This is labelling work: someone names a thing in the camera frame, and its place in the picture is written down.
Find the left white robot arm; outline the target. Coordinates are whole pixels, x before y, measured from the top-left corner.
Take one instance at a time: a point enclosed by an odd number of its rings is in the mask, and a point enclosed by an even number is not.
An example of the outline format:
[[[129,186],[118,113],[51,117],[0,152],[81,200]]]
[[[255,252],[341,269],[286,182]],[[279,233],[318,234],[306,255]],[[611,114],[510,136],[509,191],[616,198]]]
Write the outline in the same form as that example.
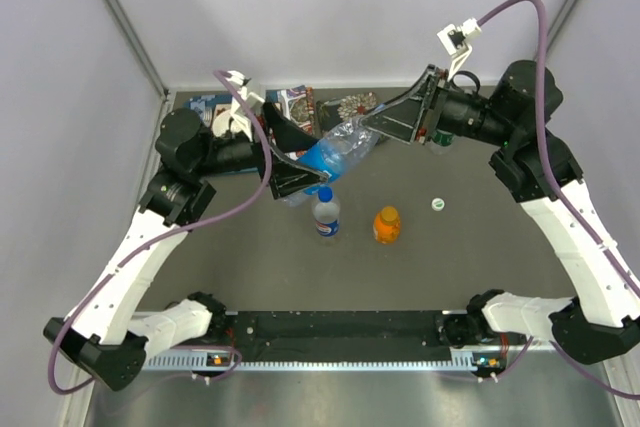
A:
[[[98,280],[64,317],[52,317],[43,335],[50,342],[47,381],[59,395],[84,383],[62,387],[56,362],[64,357],[113,391],[127,387],[145,361],[185,341],[216,343],[226,334],[223,306],[196,293],[177,305],[143,318],[134,315],[170,254],[193,231],[231,218],[251,206],[266,189],[293,180],[295,191],[327,180],[327,174],[301,166],[290,153],[307,151],[318,140],[286,118],[272,102],[243,109],[248,133],[217,137],[190,109],[162,120],[155,149],[160,167],[147,184],[131,224]],[[243,203],[214,217],[204,211],[215,189],[207,176],[257,169],[260,184]]]

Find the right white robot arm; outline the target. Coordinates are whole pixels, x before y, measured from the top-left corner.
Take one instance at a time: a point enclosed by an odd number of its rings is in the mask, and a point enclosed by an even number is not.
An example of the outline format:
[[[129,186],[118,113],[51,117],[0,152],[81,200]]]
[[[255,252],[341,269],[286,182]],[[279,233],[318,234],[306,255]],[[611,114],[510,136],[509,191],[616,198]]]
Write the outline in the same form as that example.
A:
[[[540,228],[569,276],[572,298],[523,297],[492,289],[474,296],[457,327],[442,334],[454,345],[487,343],[518,333],[557,344],[573,360],[591,365],[628,353],[639,343],[637,277],[612,259],[621,257],[591,202],[583,172],[564,141],[545,134],[547,181],[536,140],[536,64],[511,63],[490,97],[465,93],[428,66],[407,92],[364,117],[364,125],[404,143],[437,131],[496,146],[489,165],[514,201]]]

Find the green label water bottle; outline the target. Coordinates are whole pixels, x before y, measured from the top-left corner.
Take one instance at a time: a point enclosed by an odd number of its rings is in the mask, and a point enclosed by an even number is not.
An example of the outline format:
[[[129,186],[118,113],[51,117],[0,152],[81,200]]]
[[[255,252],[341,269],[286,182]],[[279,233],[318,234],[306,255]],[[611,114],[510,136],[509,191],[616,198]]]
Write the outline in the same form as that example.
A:
[[[437,129],[430,140],[429,147],[436,155],[443,155],[451,150],[455,140],[453,133]]]

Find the blue label water bottle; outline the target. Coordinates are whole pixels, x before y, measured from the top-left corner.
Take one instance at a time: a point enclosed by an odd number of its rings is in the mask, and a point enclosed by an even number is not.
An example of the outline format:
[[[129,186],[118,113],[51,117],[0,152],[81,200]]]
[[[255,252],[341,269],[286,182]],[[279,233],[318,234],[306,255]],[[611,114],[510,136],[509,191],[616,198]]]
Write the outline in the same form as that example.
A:
[[[336,125],[298,159],[301,164],[327,174],[328,180],[285,197],[283,203],[297,207],[353,170],[373,150],[380,137],[362,124],[361,116]]]

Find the white green bottle cap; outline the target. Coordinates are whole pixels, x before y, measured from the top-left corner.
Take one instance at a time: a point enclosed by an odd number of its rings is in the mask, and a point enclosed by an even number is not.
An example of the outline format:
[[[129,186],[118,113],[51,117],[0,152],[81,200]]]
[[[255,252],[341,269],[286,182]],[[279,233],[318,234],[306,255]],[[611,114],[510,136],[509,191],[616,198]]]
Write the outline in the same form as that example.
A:
[[[441,212],[446,206],[445,201],[442,198],[436,197],[431,201],[431,208],[436,212]]]

